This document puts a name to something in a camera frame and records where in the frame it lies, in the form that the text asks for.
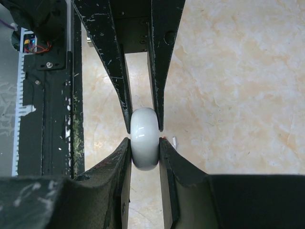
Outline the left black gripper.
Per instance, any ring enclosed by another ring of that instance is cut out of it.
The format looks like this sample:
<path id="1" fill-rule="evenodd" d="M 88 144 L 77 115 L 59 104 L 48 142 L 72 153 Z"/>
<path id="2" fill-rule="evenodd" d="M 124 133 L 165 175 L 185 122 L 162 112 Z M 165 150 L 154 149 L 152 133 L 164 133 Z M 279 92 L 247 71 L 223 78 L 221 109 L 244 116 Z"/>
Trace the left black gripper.
<path id="1" fill-rule="evenodd" d="M 124 53 L 146 52 L 148 47 L 152 104 L 163 131 L 165 85 L 185 0 L 72 3 L 115 88 L 127 133 L 131 131 L 132 97 Z"/>

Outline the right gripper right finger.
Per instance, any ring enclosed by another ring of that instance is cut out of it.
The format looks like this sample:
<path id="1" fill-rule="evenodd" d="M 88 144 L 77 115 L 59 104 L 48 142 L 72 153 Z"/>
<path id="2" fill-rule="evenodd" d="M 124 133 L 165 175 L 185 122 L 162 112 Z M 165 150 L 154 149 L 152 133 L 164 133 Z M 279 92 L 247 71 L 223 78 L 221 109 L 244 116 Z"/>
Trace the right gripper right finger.
<path id="1" fill-rule="evenodd" d="M 302 229 L 303 175 L 210 175 L 160 139 L 167 229 Z"/>

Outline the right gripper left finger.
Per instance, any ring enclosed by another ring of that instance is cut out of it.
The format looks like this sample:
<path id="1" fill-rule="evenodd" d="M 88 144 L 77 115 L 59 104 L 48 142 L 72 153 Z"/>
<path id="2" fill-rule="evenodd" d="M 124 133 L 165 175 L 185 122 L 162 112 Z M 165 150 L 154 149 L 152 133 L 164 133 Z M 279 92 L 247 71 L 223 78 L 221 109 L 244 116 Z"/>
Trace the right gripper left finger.
<path id="1" fill-rule="evenodd" d="M 125 229 L 128 227 L 131 146 L 125 138 L 107 158 L 76 178 L 3 177 L 3 229 Z"/>

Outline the white earbud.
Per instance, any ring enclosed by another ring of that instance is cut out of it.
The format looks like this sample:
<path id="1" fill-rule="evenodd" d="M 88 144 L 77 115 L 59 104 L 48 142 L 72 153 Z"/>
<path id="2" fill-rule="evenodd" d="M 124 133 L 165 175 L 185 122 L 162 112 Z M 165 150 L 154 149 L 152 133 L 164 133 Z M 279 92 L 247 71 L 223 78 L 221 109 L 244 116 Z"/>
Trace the white earbud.
<path id="1" fill-rule="evenodd" d="M 176 149 L 177 148 L 177 141 L 176 141 L 176 137 L 173 136 L 173 144 L 172 146 Z"/>

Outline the white earbud charging case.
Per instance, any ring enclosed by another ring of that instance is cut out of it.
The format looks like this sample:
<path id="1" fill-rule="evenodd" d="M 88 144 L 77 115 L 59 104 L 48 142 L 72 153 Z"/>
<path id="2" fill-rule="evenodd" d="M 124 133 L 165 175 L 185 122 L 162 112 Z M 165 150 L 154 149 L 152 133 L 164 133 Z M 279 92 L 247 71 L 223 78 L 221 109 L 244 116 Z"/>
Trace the white earbud charging case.
<path id="1" fill-rule="evenodd" d="M 139 170 L 149 171 L 159 161 L 159 127 L 156 113 L 149 107 L 136 109 L 131 118 L 132 161 Z"/>

